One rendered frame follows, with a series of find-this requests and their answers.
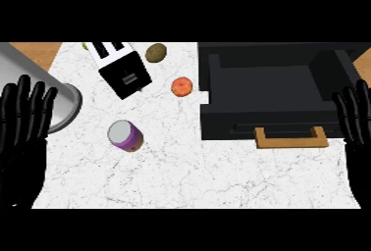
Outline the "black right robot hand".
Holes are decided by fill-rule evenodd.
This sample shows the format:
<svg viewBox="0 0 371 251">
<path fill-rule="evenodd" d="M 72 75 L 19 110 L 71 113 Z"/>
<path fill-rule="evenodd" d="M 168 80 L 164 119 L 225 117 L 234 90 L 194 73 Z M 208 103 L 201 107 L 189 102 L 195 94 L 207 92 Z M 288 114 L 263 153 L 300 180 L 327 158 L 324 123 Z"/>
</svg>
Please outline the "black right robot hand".
<svg viewBox="0 0 371 251">
<path fill-rule="evenodd" d="M 371 88 L 361 79 L 333 95 L 344 141 L 347 180 L 359 207 L 371 210 Z"/>
</svg>

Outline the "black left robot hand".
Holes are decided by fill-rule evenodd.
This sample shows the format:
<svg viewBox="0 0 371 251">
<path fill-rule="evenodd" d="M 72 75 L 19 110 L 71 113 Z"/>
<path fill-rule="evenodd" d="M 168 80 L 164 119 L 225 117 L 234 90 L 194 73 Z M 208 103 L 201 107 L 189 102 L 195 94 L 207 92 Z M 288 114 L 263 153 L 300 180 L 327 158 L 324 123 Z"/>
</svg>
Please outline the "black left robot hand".
<svg viewBox="0 0 371 251">
<path fill-rule="evenodd" d="M 28 210 L 37 200 L 46 171 L 46 138 L 58 89 L 31 86 L 21 75 L 0 95 L 0 212 Z"/>
</svg>

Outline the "purple can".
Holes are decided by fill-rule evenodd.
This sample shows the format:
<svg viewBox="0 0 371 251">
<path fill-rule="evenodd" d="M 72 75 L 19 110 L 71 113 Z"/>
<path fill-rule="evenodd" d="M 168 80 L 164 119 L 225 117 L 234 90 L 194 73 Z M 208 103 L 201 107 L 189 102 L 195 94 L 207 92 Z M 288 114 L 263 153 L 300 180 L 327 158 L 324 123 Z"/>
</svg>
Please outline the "purple can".
<svg viewBox="0 0 371 251">
<path fill-rule="evenodd" d="M 108 139 L 117 148 L 134 152 L 143 143 L 143 133 L 130 121 L 120 120 L 111 124 Z"/>
</svg>

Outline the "black open drawer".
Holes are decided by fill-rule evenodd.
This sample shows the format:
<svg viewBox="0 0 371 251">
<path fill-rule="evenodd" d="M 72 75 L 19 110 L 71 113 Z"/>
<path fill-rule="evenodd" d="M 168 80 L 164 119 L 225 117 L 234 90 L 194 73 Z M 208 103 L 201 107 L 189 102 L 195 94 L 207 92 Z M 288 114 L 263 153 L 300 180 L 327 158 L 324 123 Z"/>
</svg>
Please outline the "black open drawer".
<svg viewBox="0 0 371 251">
<path fill-rule="evenodd" d="M 361 79 L 353 61 L 371 42 L 200 42 L 197 49 L 200 115 L 336 112 L 333 94 Z"/>
</svg>

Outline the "black drawer front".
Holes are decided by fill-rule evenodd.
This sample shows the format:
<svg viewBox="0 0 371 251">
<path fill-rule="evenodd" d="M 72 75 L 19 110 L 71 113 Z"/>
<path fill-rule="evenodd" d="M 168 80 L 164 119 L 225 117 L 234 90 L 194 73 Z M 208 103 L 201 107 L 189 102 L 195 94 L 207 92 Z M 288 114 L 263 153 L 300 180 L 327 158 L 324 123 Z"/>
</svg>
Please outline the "black drawer front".
<svg viewBox="0 0 371 251">
<path fill-rule="evenodd" d="M 313 126 L 327 138 L 341 138 L 336 112 L 202 113 L 200 123 L 202 140 L 254 139 L 257 127 L 268 138 L 310 137 Z"/>
</svg>

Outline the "grey metal sink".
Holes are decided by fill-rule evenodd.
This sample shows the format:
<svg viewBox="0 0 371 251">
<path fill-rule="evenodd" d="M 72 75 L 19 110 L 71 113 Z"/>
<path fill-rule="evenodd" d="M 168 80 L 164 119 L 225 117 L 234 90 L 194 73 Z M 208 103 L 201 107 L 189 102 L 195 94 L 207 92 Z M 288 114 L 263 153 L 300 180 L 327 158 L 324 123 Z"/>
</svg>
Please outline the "grey metal sink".
<svg viewBox="0 0 371 251">
<path fill-rule="evenodd" d="M 0 94 L 7 83 L 16 83 L 21 75 L 31 77 L 31 86 L 44 82 L 44 89 L 55 87 L 58 95 L 53 101 L 53 112 L 49 132 L 61 131 L 74 121 L 83 104 L 83 95 L 78 88 L 62 83 L 24 53 L 10 45 L 0 42 Z"/>
</svg>

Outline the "black and white toaster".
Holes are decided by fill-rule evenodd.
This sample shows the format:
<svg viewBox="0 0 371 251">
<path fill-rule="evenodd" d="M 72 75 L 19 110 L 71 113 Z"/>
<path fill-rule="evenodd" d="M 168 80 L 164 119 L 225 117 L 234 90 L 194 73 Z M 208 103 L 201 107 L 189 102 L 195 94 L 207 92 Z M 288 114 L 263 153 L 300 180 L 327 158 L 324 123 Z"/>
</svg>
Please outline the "black and white toaster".
<svg viewBox="0 0 371 251">
<path fill-rule="evenodd" d="M 127 42 L 87 42 L 87 47 L 99 74 L 124 99 L 152 82 L 139 53 Z"/>
</svg>

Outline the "orange fruit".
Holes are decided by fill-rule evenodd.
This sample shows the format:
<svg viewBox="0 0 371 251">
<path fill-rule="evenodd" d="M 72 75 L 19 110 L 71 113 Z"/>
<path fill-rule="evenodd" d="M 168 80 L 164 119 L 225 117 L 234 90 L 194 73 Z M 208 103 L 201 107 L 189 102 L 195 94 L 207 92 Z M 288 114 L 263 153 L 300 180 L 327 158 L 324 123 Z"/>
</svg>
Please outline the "orange fruit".
<svg viewBox="0 0 371 251">
<path fill-rule="evenodd" d="M 192 92 L 192 82 L 191 80 L 183 76 L 179 77 L 171 84 L 171 91 L 176 96 L 185 97 Z"/>
</svg>

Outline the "brown potato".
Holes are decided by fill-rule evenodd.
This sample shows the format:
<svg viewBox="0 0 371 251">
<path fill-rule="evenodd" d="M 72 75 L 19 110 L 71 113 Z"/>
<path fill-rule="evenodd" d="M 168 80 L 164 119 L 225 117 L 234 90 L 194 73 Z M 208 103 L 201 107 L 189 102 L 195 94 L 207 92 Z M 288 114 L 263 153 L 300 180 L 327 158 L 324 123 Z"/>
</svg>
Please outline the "brown potato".
<svg viewBox="0 0 371 251">
<path fill-rule="evenodd" d="M 149 46 L 145 58 L 149 63 L 160 63 L 167 56 L 167 46 L 163 43 L 155 43 Z"/>
</svg>

